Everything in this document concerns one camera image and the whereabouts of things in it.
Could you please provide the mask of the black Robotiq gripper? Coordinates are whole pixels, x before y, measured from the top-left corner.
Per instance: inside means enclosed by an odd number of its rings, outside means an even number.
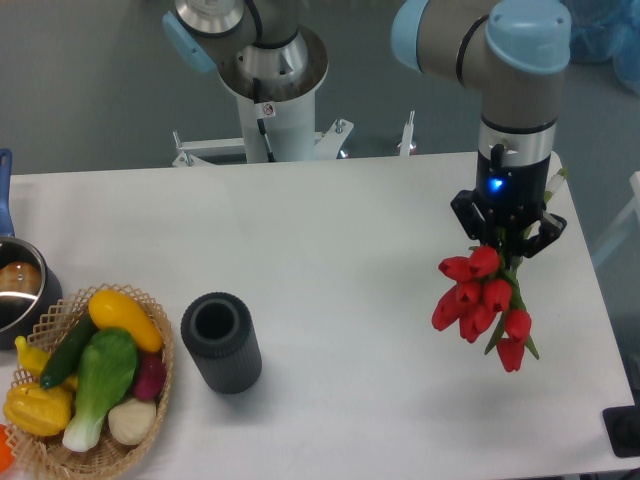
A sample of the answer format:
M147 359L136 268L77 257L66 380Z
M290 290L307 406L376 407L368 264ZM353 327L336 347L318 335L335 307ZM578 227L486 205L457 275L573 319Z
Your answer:
M475 187L459 191L450 203L466 236L524 258L558 240L567 221L546 210L549 164L549 156L521 164L505 148L480 152Z

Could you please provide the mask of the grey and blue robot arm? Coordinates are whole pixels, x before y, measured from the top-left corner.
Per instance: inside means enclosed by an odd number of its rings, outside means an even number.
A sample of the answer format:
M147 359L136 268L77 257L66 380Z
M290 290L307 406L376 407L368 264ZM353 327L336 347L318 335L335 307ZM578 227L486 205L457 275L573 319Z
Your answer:
M162 20L182 59L216 71L235 96L251 163L337 155L315 132L324 43L295 1L178 1ZM557 240L545 182L570 59L571 16L557 1L407 1L391 29L399 62L482 96L476 185L452 200L467 236L506 260Z

